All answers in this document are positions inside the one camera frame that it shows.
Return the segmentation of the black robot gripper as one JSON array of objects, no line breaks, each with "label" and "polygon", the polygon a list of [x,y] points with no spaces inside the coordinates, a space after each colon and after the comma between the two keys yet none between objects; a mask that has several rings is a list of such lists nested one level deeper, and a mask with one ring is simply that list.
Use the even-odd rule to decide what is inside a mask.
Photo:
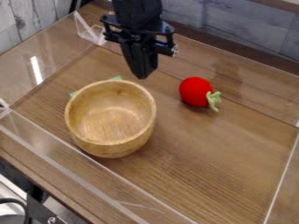
[{"label": "black robot gripper", "polygon": [[[141,28],[125,28],[117,22],[113,14],[104,14],[100,18],[104,25],[104,37],[106,41],[120,43],[125,62],[134,77],[141,80],[148,77],[157,68],[157,54],[173,57],[179,47],[173,42],[173,27],[160,18]],[[145,45],[145,67],[141,46]]]}]

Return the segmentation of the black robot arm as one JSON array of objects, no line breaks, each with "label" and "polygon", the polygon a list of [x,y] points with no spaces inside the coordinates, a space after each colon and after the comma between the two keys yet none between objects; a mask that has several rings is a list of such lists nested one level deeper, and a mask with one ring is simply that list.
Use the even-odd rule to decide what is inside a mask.
[{"label": "black robot arm", "polygon": [[163,21],[161,0],[112,0],[113,14],[104,14],[105,40],[120,44],[134,77],[141,80],[157,69],[157,55],[173,56],[173,27]]}]

